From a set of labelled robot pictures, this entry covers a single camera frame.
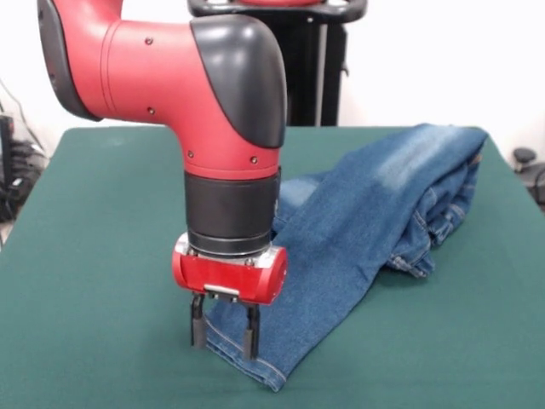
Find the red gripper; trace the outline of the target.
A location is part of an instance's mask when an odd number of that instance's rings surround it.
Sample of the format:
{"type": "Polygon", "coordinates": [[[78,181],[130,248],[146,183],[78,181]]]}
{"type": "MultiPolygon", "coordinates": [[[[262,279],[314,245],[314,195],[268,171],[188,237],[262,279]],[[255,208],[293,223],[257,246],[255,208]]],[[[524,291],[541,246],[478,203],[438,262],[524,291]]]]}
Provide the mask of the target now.
{"type": "MultiPolygon", "coordinates": [[[[187,245],[177,245],[172,257],[176,283],[192,294],[191,345],[204,349],[207,343],[204,318],[204,294],[220,293],[242,302],[270,304],[280,294],[287,273],[287,252],[273,246],[254,258],[217,259],[189,253],[187,245]]],[[[259,354],[260,309],[257,304],[245,304],[247,325],[244,331],[243,353],[246,360],[259,354]]]]}

